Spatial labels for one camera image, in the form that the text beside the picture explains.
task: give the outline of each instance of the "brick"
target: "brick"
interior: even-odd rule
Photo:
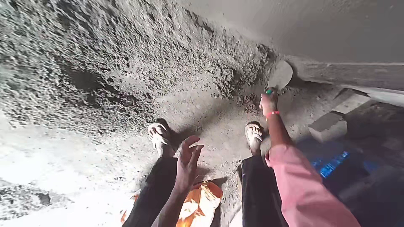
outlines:
[[[319,142],[336,139],[347,133],[347,122],[341,115],[327,113],[309,125],[311,135]]]
[[[339,104],[333,109],[333,111],[347,114],[369,101],[370,97],[359,91],[348,89],[338,95],[335,99]]]

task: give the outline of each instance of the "sandal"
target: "sandal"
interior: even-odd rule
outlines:
[[[168,138],[170,138],[170,133],[163,124],[158,123],[158,122],[152,123],[147,128],[147,132],[149,135],[149,140],[153,143],[154,149],[159,151],[159,149],[157,148],[157,143],[163,143],[163,144],[171,146],[170,141],[168,140]]]
[[[250,147],[250,142],[254,140],[254,138],[259,139],[262,142],[262,127],[258,122],[250,122],[244,128],[244,132],[246,134],[247,143]]]

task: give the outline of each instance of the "pink shirt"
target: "pink shirt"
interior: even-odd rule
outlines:
[[[324,187],[320,175],[297,148],[277,145],[265,160],[274,169],[282,214],[289,227],[360,227],[353,214]]]

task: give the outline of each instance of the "black trousers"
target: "black trousers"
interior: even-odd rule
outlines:
[[[250,157],[241,169],[243,227],[287,226],[272,168],[261,157]],[[177,158],[159,158],[123,227],[150,227],[170,197],[176,174]]]

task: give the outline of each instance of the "foot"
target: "foot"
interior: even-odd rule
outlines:
[[[170,135],[166,127],[161,123],[152,123],[148,127],[149,140],[157,150],[160,157],[172,158],[175,155],[174,149],[169,141]]]
[[[248,123],[244,129],[253,156],[261,156],[262,130],[258,122]]]

